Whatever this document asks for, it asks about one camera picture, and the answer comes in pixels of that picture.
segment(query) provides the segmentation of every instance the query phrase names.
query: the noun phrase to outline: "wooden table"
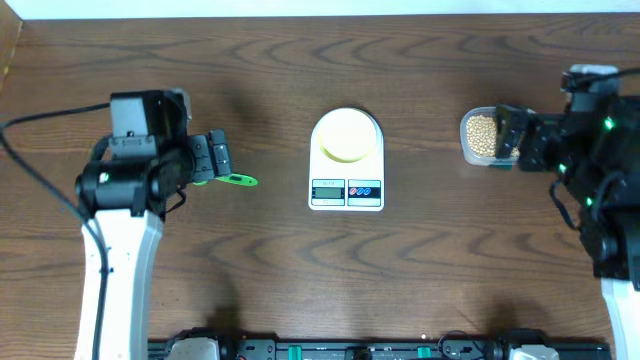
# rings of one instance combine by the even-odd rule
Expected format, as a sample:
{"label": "wooden table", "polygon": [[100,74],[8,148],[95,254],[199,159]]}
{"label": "wooden table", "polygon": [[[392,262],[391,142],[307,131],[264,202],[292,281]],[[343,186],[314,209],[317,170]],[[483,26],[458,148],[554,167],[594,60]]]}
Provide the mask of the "wooden table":
{"label": "wooden table", "polygon": [[[547,196],[553,176],[467,164],[459,122],[499,102],[558,112],[562,71],[637,66],[638,35],[638,15],[31,21],[0,113],[181,86],[190,133],[224,128],[235,169],[260,180],[189,187],[168,217],[152,337],[207,325],[410,339],[524,326],[612,342],[590,259]],[[346,105],[370,111],[385,133],[381,213],[307,206],[311,130]],[[73,196],[109,131],[102,111],[9,136]],[[0,353],[69,358],[83,285],[78,223],[0,157]]]}

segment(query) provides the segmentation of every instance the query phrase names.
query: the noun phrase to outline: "white wall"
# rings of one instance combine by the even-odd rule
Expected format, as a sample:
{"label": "white wall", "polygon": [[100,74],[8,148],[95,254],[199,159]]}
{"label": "white wall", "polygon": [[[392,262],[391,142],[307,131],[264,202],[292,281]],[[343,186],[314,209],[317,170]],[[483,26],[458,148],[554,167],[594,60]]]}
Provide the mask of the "white wall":
{"label": "white wall", "polygon": [[24,20],[640,12],[640,0],[6,0],[6,2]]}

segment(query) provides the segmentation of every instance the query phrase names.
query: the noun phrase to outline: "white kitchen scale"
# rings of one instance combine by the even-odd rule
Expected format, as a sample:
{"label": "white kitchen scale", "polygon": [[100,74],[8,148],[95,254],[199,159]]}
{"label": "white kitchen scale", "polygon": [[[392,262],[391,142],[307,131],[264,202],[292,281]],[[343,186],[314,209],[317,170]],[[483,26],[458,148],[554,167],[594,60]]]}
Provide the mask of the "white kitchen scale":
{"label": "white kitchen scale", "polygon": [[380,211],[384,207],[384,138],[375,119],[353,108],[336,109],[311,133],[309,207]]}

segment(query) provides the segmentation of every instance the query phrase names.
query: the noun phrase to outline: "scale display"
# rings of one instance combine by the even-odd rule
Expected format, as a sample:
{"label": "scale display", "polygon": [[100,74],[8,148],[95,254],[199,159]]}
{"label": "scale display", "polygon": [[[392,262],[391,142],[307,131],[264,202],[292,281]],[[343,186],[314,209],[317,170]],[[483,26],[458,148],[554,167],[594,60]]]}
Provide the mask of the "scale display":
{"label": "scale display", "polygon": [[311,134],[309,207],[380,211],[384,207],[384,143],[369,114],[352,108],[327,113]]}

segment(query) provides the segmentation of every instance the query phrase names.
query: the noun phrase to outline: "plastic container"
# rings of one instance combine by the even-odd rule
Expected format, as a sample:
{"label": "plastic container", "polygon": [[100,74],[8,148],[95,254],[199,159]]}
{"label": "plastic container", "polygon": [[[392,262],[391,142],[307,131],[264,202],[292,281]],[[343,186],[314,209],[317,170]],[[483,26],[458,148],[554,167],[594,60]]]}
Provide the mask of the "plastic container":
{"label": "plastic container", "polygon": [[485,106],[480,108],[475,108],[469,111],[460,122],[460,143],[462,144],[462,153],[464,154],[464,159],[471,165],[481,165],[481,166],[489,166],[489,165],[513,165],[518,161],[518,158],[512,156],[507,159],[497,159],[495,156],[480,156],[471,150],[471,146],[469,146],[469,138],[467,137],[467,122],[472,116],[484,115],[490,116],[492,118],[496,117],[496,107],[495,106]]}

